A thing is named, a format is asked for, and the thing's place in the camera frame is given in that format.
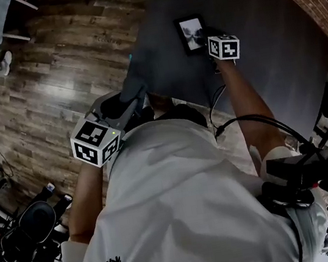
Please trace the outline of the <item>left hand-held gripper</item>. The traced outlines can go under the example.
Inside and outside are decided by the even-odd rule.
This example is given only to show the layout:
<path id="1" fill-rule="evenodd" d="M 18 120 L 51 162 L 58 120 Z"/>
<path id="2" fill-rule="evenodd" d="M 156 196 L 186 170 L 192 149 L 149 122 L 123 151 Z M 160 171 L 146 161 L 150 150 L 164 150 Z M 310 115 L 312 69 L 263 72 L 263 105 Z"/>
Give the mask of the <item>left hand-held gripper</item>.
<path id="1" fill-rule="evenodd" d="M 71 134 L 74 158 L 103 167 L 119 151 L 124 135 L 140 121 L 145 97 L 145 88 L 140 88 L 133 96 L 116 91 L 97 98 Z"/>

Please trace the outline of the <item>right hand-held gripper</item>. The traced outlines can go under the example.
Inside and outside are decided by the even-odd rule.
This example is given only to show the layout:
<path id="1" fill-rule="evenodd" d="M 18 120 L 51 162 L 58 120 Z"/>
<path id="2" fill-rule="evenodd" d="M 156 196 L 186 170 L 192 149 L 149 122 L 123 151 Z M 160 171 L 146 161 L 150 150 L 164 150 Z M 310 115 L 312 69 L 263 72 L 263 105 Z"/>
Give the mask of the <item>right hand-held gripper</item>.
<path id="1" fill-rule="evenodd" d="M 213 27 L 204 27 L 205 48 L 215 73 L 220 73 L 217 60 L 235 61 L 240 58 L 240 41 L 237 36 Z"/>

